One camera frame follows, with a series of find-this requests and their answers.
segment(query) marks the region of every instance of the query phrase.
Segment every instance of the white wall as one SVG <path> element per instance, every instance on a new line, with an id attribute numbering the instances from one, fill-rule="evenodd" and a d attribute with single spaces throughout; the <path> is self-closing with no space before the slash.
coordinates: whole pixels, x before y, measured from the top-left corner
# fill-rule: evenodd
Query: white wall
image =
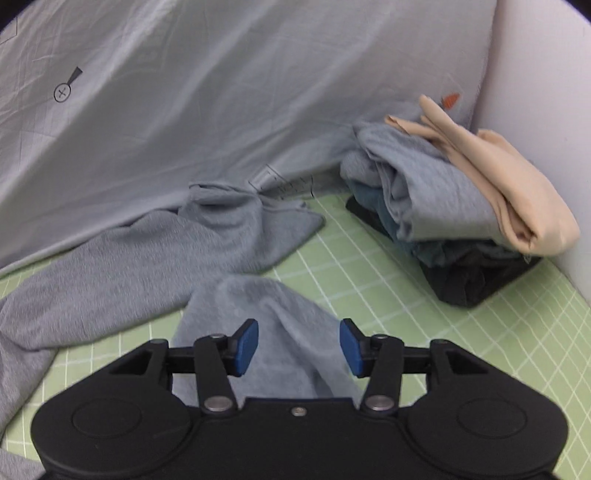
<path id="1" fill-rule="evenodd" d="M 473 126 L 505 136 L 565 199 L 582 234 L 556 263 L 591 300 L 591 24 L 563 0 L 499 0 Z"/>

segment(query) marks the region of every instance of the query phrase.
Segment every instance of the green cutting mat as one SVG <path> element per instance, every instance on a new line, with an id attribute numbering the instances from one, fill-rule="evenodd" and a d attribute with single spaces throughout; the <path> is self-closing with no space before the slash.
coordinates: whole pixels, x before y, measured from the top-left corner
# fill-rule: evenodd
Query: green cutting mat
<path id="1" fill-rule="evenodd" d="M 311 200 L 327 225 L 266 276 L 282 281 L 335 316 L 351 317 L 366 334 L 388 332 L 408 345 L 447 338 L 559 403 L 570 438 L 558 465 L 565 480 L 591 479 L 591 320 L 589 306 L 566 277 L 543 261 L 473 310 L 440 303 L 417 264 L 386 237 L 345 210 L 346 196 Z M 0 280 L 7 295 L 48 262 Z M 91 345 L 62 350 L 45 380 L 8 427 L 2 447 L 37 458 L 29 427 L 48 398 L 152 338 L 171 338 L 176 312 Z M 421 377 L 405 377 L 403 404 L 424 393 Z"/>

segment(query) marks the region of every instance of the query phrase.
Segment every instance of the wrinkled fabric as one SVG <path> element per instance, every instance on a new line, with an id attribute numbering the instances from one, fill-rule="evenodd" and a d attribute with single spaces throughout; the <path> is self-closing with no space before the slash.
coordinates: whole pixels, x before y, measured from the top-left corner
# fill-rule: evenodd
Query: wrinkled fabric
<path id="1" fill-rule="evenodd" d="M 336 166 L 397 99 L 460 92 L 468 125 L 495 6 L 33 2 L 0 33 L 0 275 L 179 207 L 190 180 L 261 191 Z"/>
<path id="2" fill-rule="evenodd" d="M 191 346 L 212 332 L 231 335 L 248 318 L 259 323 L 259 346 L 246 374 L 230 377 L 240 404 L 247 397 L 359 400 L 340 350 L 339 321 L 275 280 L 226 274 L 202 279 L 171 344 Z M 195 376 L 175 375 L 173 393 L 198 405 Z"/>
<path id="3" fill-rule="evenodd" d="M 347 203 L 349 211 L 368 223 L 366 217 L 369 212 L 378 215 L 384 233 L 388 235 L 394 244 L 407 255 L 410 255 L 427 267 L 446 267 L 453 264 L 461 257 L 472 251 L 480 251 L 489 258 L 510 259 L 519 258 L 521 254 L 509 250 L 492 241 L 486 240 L 431 240 L 422 242 L 404 242 L 397 237 L 398 225 L 394 222 L 384 203 L 384 195 L 381 189 L 372 188 L 355 181 L 348 182 L 348 186 L 358 202 L 368 212 L 363 212 L 352 204 Z"/>
<path id="4" fill-rule="evenodd" d="M 383 123 L 353 130 L 358 146 L 343 160 L 341 176 L 381 187 L 399 240 L 506 241 L 487 199 L 428 141 Z"/>
<path id="5" fill-rule="evenodd" d="M 519 252 L 558 255 L 579 239 L 579 226 L 550 181 L 507 140 L 492 130 L 477 135 L 454 123 L 422 95 L 424 125 L 395 116 L 389 126 L 409 138 L 429 140 L 482 192 L 503 236 Z"/>
<path id="6" fill-rule="evenodd" d="M 378 232 L 389 235 L 381 223 L 381 217 L 360 205 L 355 197 L 347 201 L 347 210 Z M 442 255 L 446 251 L 445 248 L 440 248 L 441 245 L 438 245 L 438 242 L 422 243 L 434 245 L 427 248 L 425 252 L 421 252 L 416 245 L 394 240 L 396 246 L 416 257 L 418 257 L 417 251 L 424 255 L 433 252 Z M 439 300 L 459 307 L 475 307 L 532 269 L 541 259 L 541 257 L 526 257 L 514 251 L 499 250 L 501 248 L 492 242 L 474 242 L 473 248 L 468 249 L 451 264 L 429 266 L 419 261 L 419 265 Z"/>
<path id="7" fill-rule="evenodd" d="M 151 212 L 55 260 L 0 300 L 0 432 L 58 348 L 178 310 L 215 274 L 266 270 L 323 224 L 301 201 L 196 184 L 178 212 Z M 30 480 L 35 471 L 0 450 L 0 478 Z"/>

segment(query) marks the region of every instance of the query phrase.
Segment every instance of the printed symbol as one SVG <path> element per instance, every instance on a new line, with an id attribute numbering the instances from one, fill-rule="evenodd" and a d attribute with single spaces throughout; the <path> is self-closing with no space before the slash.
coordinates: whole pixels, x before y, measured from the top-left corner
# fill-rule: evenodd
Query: printed symbol
<path id="1" fill-rule="evenodd" d="M 62 103 L 68 100 L 72 92 L 72 87 L 67 83 L 60 83 L 53 91 L 53 98 L 56 99 L 57 103 Z"/>
<path id="2" fill-rule="evenodd" d="M 53 98 L 56 100 L 57 103 L 63 103 L 70 97 L 72 93 L 72 82 L 76 80 L 80 75 L 82 75 L 82 70 L 78 67 L 74 69 L 72 75 L 66 83 L 60 83 L 55 90 L 53 90 Z"/>

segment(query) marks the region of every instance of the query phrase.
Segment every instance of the gray cloth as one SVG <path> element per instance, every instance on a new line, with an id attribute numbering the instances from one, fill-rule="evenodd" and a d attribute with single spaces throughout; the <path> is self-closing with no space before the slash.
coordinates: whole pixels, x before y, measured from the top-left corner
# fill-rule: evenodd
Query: gray cloth
<path id="1" fill-rule="evenodd" d="M 0 300 L 0 432 L 41 382 L 57 348 L 182 308 L 215 273 L 265 270 L 323 222 L 303 202 L 194 185 L 178 213 L 151 212 L 56 260 Z M 34 470 L 0 450 L 0 478 L 30 479 Z"/>
<path id="2" fill-rule="evenodd" d="M 358 148 L 341 176 L 380 187 L 402 241 L 492 239 L 504 245 L 490 203 L 466 175 L 428 141 L 385 123 L 354 127 Z"/>
<path id="3" fill-rule="evenodd" d="M 230 378 L 245 397 L 352 397 L 352 381 L 339 346 L 339 322 L 285 285 L 253 275 L 214 275 L 193 293 L 173 337 L 190 346 L 212 332 L 233 333 L 247 318 L 259 322 L 259 347 L 246 374 Z M 176 375 L 173 393 L 197 405 L 194 375 Z"/>
<path id="4" fill-rule="evenodd" d="M 397 99 L 461 93 L 469 124 L 495 4 L 32 2 L 0 38 L 0 275 L 182 205 L 188 179 L 334 166 Z"/>
<path id="5" fill-rule="evenodd" d="M 407 255 L 410 255 L 427 267 L 446 267 L 454 264 L 466 254 L 479 251 L 488 258 L 507 260 L 519 258 L 521 254 L 497 245 L 491 240 L 425 240 L 421 242 L 405 242 L 397 237 L 399 226 L 386 208 L 384 193 L 381 188 L 374 188 L 349 180 L 347 185 L 357 202 L 371 212 L 377 213 L 379 221 L 394 244 Z"/>

